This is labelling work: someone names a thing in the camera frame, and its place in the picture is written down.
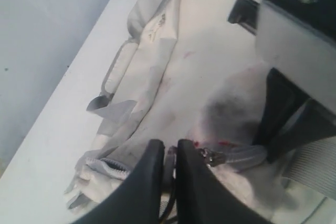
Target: white wall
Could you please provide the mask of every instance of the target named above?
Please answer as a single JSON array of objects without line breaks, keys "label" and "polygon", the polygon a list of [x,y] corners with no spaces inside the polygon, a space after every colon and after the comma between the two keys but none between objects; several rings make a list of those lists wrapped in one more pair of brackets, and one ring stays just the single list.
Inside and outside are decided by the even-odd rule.
[{"label": "white wall", "polygon": [[2,168],[10,162],[107,2],[0,0]]}]

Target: white cloth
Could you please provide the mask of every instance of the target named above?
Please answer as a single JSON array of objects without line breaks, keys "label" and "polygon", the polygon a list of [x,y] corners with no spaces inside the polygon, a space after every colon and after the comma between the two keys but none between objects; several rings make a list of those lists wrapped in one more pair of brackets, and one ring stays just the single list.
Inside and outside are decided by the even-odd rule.
[{"label": "white cloth", "polygon": [[[226,22],[234,1],[138,1],[130,15],[129,31],[132,38],[140,38],[140,44],[136,51],[130,50],[133,57],[121,64],[123,78],[115,77],[112,69],[102,89],[104,95],[114,94],[105,108],[108,111],[109,106],[124,101],[135,101],[136,105],[120,121],[105,113],[108,116],[92,146],[97,151],[90,157],[107,157],[134,167],[151,138],[161,139],[166,147],[185,137],[201,145],[251,143],[263,112],[269,66],[255,55],[254,37]],[[154,8],[150,3],[162,5]],[[155,15],[148,18],[150,15],[143,14],[141,18],[146,10],[143,7]],[[224,111],[216,121],[222,125],[220,130],[207,127],[213,123],[209,115],[218,110],[218,105]],[[323,198],[315,197],[309,189],[295,184],[283,187],[281,172],[287,163],[285,157],[239,174],[226,165],[213,172],[239,200],[274,223],[308,223],[321,215],[322,206],[330,210],[333,203],[321,203]],[[100,175],[88,176],[93,181],[85,184],[93,187],[81,187],[81,192],[89,191],[86,196],[99,201],[110,191],[104,190],[105,195],[99,191],[98,197],[90,195],[91,189],[98,186],[96,182],[103,180],[108,189],[112,187],[110,178],[95,176]],[[332,219],[334,213],[327,212],[325,220]]]}]

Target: white table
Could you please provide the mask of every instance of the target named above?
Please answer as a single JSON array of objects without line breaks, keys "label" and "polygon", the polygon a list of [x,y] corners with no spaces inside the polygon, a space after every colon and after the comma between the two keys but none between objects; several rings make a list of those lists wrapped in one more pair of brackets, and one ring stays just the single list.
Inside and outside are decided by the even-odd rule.
[{"label": "white table", "polygon": [[62,192],[101,119],[86,112],[120,45],[137,0],[110,0],[0,179],[0,223],[70,223]]}]

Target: gray ribbed fabric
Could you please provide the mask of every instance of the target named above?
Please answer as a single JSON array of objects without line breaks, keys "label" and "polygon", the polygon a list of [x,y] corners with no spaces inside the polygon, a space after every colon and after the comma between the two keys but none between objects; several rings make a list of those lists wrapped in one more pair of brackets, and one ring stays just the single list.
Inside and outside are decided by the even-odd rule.
[{"label": "gray ribbed fabric", "polygon": [[336,138],[302,147],[282,176],[336,200]]}]

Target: gray strap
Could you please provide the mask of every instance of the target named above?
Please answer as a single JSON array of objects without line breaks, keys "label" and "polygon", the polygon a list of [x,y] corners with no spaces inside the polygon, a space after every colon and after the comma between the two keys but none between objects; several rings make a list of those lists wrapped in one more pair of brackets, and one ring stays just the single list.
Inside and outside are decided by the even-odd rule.
[{"label": "gray strap", "polygon": [[299,149],[282,176],[336,200],[335,168],[336,138],[333,137]]}]

